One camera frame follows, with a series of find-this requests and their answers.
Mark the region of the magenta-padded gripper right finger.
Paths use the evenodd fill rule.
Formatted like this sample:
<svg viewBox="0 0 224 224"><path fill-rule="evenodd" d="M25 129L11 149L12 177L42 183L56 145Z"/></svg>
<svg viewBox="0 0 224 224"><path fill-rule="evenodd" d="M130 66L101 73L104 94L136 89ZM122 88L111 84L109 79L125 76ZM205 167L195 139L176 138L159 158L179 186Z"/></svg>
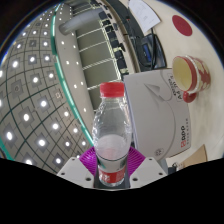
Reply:
<svg viewBox="0 0 224 224"><path fill-rule="evenodd" d="M165 176L165 171L153 157L145 157L131 147L127 157L127 172L131 188L140 188Z"/></svg>

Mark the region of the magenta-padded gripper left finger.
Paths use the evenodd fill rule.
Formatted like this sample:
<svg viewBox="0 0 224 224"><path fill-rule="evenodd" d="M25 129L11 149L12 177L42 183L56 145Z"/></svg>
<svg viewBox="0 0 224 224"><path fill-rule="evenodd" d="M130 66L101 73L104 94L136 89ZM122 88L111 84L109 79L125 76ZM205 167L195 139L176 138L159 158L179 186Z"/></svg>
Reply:
<svg viewBox="0 0 224 224"><path fill-rule="evenodd" d="M84 188L93 188L97 173L97 158L93 147L79 158L71 157L57 175Z"/></svg>

